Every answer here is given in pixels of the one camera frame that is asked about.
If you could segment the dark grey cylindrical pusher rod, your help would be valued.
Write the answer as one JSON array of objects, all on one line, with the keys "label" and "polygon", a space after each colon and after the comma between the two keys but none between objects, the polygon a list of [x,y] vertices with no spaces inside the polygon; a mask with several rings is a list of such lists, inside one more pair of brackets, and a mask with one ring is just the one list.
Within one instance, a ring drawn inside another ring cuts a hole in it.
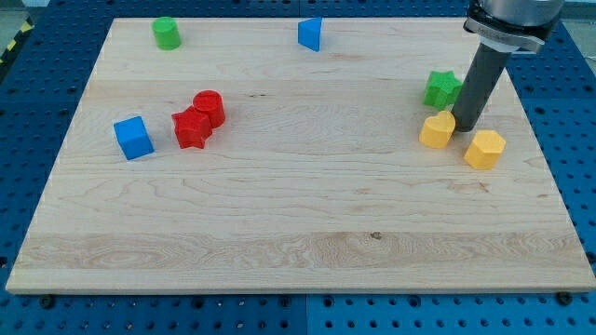
[{"label": "dark grey cylindrical pusher rod", "polygon": [[456,131],[469,132],[476,126],[508,59],[509,53],[479,44],[452,109]]}]

